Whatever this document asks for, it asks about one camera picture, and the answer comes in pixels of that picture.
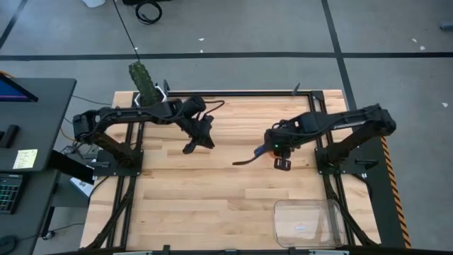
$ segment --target black metal frame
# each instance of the black metal frame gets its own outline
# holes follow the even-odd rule
[[[320,105],[319,110],[321,112],[327,113],[326,102],[324,101],[324,96],[323,96],[322,91],[297,91],[296,94],[294,94],[293,91],[169,91],[168,97],[189,97],[189,96],[194,96],[194,95],[203,96],[203,97],[212,97],[212,96],[226,96],[226,97],[228,97],[228,96],[306,96],[308,99],[310,111],[316,111],[315,100],[318,100],[319,105]],[[133,124],[129,124],[127,126],[127,134],[126,134],[125,142],[129,143],[129,144],[132,139],[133,126],[134,126]],[[144,134],[144,123],[140,123],[139,132],[137,134],[137,141],[136,141],[136,143],[137,143],[136,146],[138,146],[138,148],[141,148],[141,146],[142,146],[143,134]],[[331,132],[329,132],[326,136],[327,136],[328,143],[332,143],[333,138],[332,138]],[[318,138],[316,140],[316,145],[318,148],[321,148],[323,146],[321,138]],[[382,165],[376,166],[376,168],[373,171],[375,171],[375,172],[383,171]],[[346,198],[345,198],[345,191],[343,188],[343,182],[341,180],[341,176],[340,176],[340,174],[336,174],[336,175],[334,175],[334,178],[335,178],[335,182],[336,182],[336,186],[337,186],[337,194],[340,199],[340,202],[347,209],[348,205],[347,205]],[[130,178],[130,185],[133,187],[133,189],[135,187],[136,180],[137,180],[137,177],[135,177],[135,176]],[[323,182],[324,182],[325,189],[327,191],[328,186],[331,187],[329,176],[323,175]],[[120,202],[121,196],[122,196],[123,186],[124,186],[124,177],[120,176],[120,177],[118,177],[117,188],[116,188],[116,192],[115,192],[115,199],[114,199],[114,204],[113,204],[113,211],[115,211],[119,205],[119,202]],[[375,190],[374,193],[378,193],[378,194],[381,193],[380,192],[381,187],[382,187],[382,185],[380,183],[378,186],[373,185],[372,188]],[[380,196],[380,199],[384,199],[386,201],[393,202],[392,195],[386,196],[385,198]],[[130,203],[125,208],[125,218],[124,218],[124,224],[123,224],[123,228],[122,228],[120,247],[127,246],[127,237],[129,234],[130,217],[131,217],[131,212],[132,212],[132,202],[133,202],[133,200],[131,200]],[[398,219],[398,214],[395,213],[394,215],[392,215],[392,218]],[[393,233],[391,235],[392,236],[399,235],[400,237],[402,237],[401,228],[399,228],[400,227],[399,223],[393,227],[382,227],[381,225],[387,225],[387,223],[384,223],[382,221],[379,221],[379,222],[377,221],[377,225],[378,225],[379,233],[381,236],[385,236],[385,235],[389,234],[389,231],[394,232],[395,230],[398,230],[396,232],[396,234]],[[351,228],[346,223],[345,223],[345,230],[347,233],[348,244],[355,245],[354,234],[352,233]],[[113,228],[112,231],[110,232],[110,234],[108,235],[107,248],[110,248],[113,246],[114,238],[115,238],[115,228]],[[394,245],[394,242],[392,242],[390,244],[387,244],[386,242],[382,242],[382,245],[390,246],[390,247],[404,247],[404,242],[401,238],[401,242],[399,242],[397,245]],[[153,254],[158,254],[159,252],[160,251],[153,251]],[[211,253],[216,253],[218,251],[178,251],[178,252],[181,252],[182,254],[211,254]],[[288,250],[256,250],[256,251],[249,250],[249,251],[234,251],[232,254],[306,254],[306,250],[299,250],[299,251],[296,251],[296,250],[292,251],[291,249],[288,249]]]

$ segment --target desk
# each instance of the desk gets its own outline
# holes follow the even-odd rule
[[[10,255],[31,254],[38,235],[47,232],[52,218],[52,208],[62,206],[61,203],[51,206],[60,171],[84,170],[87,173],[85,176],[91,174],[92,177],[92,171],[83,164],[53,151],[76,81],[74,79],[16,79],[16,81],[35,94],[39,101],[0,103],[0,128],[5,129],[10,124],[21,127],[12,147],[0,148],[0,171],[12,171],[19,149],[37,149],[38,155],[33,168],[16,171],[24,174],[27,180],[23,184],[25,186],[16,212],[13,215],[0,215],[0,237],[14,235],[18,239],[23,239],[35,235],[33,238],[20,241]]]
[[[326,90],[323,94],[329,113],[346,111],[342,91]],[[131,91],[117,92],[113,104],[130,107],[132,95]],[[198,147],[192,154],[184,155],[182,148],[188,138],[176,125],[145,125],[143,170],[135,188],[128,251],[162,250],[165,244],[170,244],[172,250],[281,249],[273,236],[275,202],[326,199],[316,169],[315,142],[292,154],[292,170],[288,172],[274,169],[269,156],[245,166],[231,165],[250,158],[262,144],[264,131],[273,123],[309,111],[306,98],[204,99],[226,101],[212,113],[211,134],[216,146],[212,150]],[[126,125],[115,125],[108,134],[122,142],[126,129]],[[350,132],[337,130],[333,138],[342,140]],[[343,175],[342,179],[351,215],[371,239],[380,242],[366,185],[352,176]],[[116,183],[117,178],[110,177],[92,196],[81,247],[93,241],[110,217]],[[120,219],[115,245],[119,244],[121,229]]]

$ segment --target white label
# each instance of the white label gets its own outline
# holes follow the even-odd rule
[[[14,162],[13,169],[33,168],[37,154],[37,149],[23,149],[17,151],[17,157]]]

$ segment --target metal bracket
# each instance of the metal bracket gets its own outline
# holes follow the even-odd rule
[[[162,248],[162,255],[170,255],[170,245],[165,244]]]
[[[314,150],[319,174],[366,174],[368,169],[377,165],[376,160],[362,159],[360,148],[349,153],[349,157],[338,167],[328,163],[326,148]]]
[[[311,95],[314,96],[315,99],[324,101],[324,92],[323,91],[312,91]]]
[[[296,253],[297,253],[296,247],[290,247],[288,249],[288,252],[289,252],[289,255],[296,255]]]
[[[299,90],[300,82],[296,85],[296,87],[292,90],[291,96],[297,96],[297,91]]]
[[[134,152],[135,165],[131,168],[125,168],[118,164],[116,159],[110,152],[100,150],[96,163],[92,164],[94,167],[94,176],[139,176],[142,172],[143,164],[143,150]]]
[[[168,85],[167,80],[164,79],[164,94],[168,96],[168,92],[170,91],[170,86]]]

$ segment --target keyboard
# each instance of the keyboard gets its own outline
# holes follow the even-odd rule
[[[14,214],[22,187],[22,174],[0,173],[0,214]]]

